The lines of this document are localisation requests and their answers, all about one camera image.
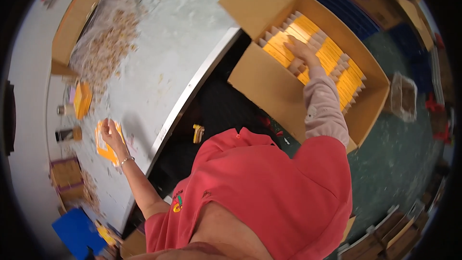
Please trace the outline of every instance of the woman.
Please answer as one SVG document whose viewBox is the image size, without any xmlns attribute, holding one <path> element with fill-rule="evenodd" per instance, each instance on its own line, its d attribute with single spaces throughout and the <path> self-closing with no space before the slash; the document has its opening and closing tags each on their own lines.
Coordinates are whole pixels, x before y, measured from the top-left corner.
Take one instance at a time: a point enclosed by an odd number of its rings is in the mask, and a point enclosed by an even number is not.
<svg viewBox="0 0 462 260">
<path fill-rule="evenodd" d="M 338 247 L 352 211 L 347 125 L 319 59 L 290 40 L 311 79 L 303 90 L 307 140 L 293 159 L 264 132 L 225 130 L 202 144 L 168 205 L 105 120 L 103 139 L 146 219 L 148 253 L 133 259 L 315 260 Z"/>
</svg>

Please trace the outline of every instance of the pile of wooden pieces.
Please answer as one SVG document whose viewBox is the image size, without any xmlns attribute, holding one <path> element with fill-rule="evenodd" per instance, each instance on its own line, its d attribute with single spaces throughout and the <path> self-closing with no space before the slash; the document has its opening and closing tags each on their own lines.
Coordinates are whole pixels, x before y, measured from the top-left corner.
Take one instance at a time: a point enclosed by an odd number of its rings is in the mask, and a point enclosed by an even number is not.
<svg viewBox="0 0 462 260">
<path fill-rule="evenodd" d="M 136 49 L 139 14 L 136 0 L 101 0 L 72 51 L 69 67 L 89 83 L 93 107 L 100 103 L 108 79 L 120 76 L 121 60 Z"/>
</svg>

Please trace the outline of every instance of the red t-shirt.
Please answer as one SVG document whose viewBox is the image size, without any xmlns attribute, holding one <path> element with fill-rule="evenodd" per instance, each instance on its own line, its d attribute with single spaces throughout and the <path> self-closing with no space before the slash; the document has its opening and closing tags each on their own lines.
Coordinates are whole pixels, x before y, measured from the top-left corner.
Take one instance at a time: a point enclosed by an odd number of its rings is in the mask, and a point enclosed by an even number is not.
<svg viewBox="0 0 462 260">
<path fill-rule="evenodd" d="M 312 137 L 290 159 L 246 128 L 211 137 L 176 186 L 170 211 L 147 219 L 147 252 L 187 245 L 210 201 L 251 228 L 275 260 L 323 259 L 340 244 L 352 211 L 345 146 Z"/>
</svg>

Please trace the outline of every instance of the blue crate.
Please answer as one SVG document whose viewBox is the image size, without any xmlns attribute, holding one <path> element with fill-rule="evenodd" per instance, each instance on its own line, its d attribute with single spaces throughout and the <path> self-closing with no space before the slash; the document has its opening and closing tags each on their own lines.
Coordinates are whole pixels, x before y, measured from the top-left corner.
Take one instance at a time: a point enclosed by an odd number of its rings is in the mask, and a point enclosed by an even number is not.
<svg viewBox="0 0 462 260">
<path fill-rule="evenodd" d="M 317 0 L 332 11 L 360 39 L 380 31 L 380 27 L 350 0 Z"/>
</svg>

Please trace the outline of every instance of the open cardboard box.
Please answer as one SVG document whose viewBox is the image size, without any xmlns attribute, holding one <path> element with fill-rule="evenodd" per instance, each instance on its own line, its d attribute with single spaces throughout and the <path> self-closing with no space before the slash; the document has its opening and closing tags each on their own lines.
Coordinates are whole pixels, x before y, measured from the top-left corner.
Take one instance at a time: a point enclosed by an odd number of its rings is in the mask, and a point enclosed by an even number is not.
<svg viewBox="0 0 462 260">
<path fill-rule="evenodd" d="M 252 42 L 228 82 L 274 118 L 298 142 L 305 141 L 303 84 L 257 41 L 271 26 L 280 26 L 296 10 L 311 19 L 361 68 L 366 88 L 345 115 L 350 134 L 347 153 L 360 147 L 387 99 L 390 82 L 354 33 L 316 0 L 220 0 L 219 3 Z"/>
<path fill-rule="evenodd" d="M 51 46 L 51 74 L 78 76 L 68 68 L 72 50 L 101 0 L 72 0 L 64 13 Z"/>
</svg>

